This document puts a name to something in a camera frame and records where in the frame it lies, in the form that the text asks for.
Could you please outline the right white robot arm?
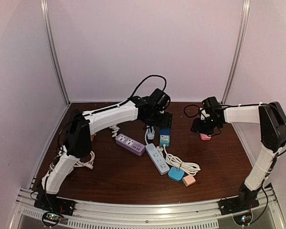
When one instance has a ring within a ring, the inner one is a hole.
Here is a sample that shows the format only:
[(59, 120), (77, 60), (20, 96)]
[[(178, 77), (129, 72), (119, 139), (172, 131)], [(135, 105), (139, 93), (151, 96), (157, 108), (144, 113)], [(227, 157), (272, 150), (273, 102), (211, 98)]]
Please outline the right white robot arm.
[(286, 152), (286, 114), (279, 102), (223, 105), (215, 97), (202, 102), (191, 126), (191, 132), (213, 135), (224, 124), (257, 124), (260, 127), (261, 148), (258, 158), (235, 199), (238, 210), (246, 210), (271, 173), (277, 157)]

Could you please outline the pink small plug adapter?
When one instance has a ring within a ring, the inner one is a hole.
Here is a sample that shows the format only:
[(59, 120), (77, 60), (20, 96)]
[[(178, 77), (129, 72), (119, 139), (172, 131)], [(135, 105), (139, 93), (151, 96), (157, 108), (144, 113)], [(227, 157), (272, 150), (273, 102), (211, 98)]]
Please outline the pink small plug adapter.
[(182, 178), (182, 182), (186, 187), (193, 185), (196, 182), (196, 179), (192, 175), (187, 175)]

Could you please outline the purple power strip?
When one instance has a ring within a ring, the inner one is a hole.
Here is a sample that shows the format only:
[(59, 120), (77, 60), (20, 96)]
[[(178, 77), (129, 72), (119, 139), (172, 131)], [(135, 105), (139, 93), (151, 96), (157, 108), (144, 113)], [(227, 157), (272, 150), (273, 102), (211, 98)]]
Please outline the purple power strip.
[(123, 148), (129, 150), (130, 152), (141, 156), (145, 152), (145, 145), (129, 138), (123, 134), (119, 134), (115, 138), (116, 144), (122, 146)]

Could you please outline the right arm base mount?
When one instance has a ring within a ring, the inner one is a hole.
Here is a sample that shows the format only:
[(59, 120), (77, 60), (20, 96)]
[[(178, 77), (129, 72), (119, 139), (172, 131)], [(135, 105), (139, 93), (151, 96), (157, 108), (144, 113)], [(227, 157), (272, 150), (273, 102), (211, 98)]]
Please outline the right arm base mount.
[(255, 208), (259, 206), (259, 201), (253, 199), (249, 204), (241, 204), (239, 197), (233, 198), (221, 198), (218, 202), (218, 207), (220, 209), (221, 215), (233, 214), (241, 211), (249, 210), (250, 208)]

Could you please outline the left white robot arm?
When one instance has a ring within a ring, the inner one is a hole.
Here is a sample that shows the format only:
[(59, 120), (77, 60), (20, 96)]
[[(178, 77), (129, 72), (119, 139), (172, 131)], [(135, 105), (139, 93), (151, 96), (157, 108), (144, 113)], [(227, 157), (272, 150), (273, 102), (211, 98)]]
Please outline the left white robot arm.
[(57, 156), (37, 186), (38, 193), (44, 194), (41, 205), (49, 212), (59, 208), (58, 199), (52, 195), (58, 193), (74, 165), (91, 152), (91, 136), (112, 125), (136, 120), (148, 126), (171, 127), (172, 114), (166, 111), (170, 101), (167, 94), (134, 96), (114, 105), (76, 114), (66, 125), (64, 142), (58, 146)]

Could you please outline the teal usb power strip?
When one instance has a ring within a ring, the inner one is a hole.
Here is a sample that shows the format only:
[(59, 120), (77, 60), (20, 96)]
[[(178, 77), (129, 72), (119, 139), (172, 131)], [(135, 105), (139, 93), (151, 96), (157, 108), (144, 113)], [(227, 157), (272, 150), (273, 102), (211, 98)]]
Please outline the teal usb power strip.
[(159, 138), (159, 146), (166, 146), (170, 145), (170, 135), (168, 134), (160, 134)]

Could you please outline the light blue power strip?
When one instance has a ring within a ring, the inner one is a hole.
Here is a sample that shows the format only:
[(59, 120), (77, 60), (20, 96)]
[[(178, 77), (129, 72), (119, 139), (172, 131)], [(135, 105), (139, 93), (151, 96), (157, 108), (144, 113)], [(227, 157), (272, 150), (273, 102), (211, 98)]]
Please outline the light blue power strip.
[(169, 172), (170, 168), (163, 158), (163, 156), (159, 153), (156, 146), (153, 143), (147, 144), (145, 146), (145, 150), (152, 160), (153, 164), (157, 168), (160, 175), (165, 175)]

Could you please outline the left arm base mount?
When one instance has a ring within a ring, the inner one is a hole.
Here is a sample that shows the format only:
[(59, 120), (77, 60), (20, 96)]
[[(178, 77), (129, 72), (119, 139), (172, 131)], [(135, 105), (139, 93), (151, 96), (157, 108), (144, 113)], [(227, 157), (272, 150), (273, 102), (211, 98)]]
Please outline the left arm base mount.
[(37, 200), (34, 202), (34, 207), (60, 215), (72, 216), (75, 201), (58, 198), (56, 195), (45, 194), (43, 191), (39, 190)]

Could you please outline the blue square plug adapter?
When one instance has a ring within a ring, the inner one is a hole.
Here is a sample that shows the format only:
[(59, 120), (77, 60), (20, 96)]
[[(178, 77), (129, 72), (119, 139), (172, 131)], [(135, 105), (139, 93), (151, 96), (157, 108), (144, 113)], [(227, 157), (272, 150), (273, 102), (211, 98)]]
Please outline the blue square plug adapter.
[(171, 167), (168, 172), (168, 177), (176, 182), (179, 182), (184, 177), (184, 171), (176, 167)]

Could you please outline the dark blue plug adapter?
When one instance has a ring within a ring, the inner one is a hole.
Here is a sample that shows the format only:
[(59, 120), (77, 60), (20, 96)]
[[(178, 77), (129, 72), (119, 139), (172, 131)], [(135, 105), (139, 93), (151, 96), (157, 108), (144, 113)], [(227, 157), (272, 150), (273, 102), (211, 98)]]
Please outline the dark blue plug adapter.
[(170, 128), (160, 128), (159, 135), (170, 135), (171, 129)]

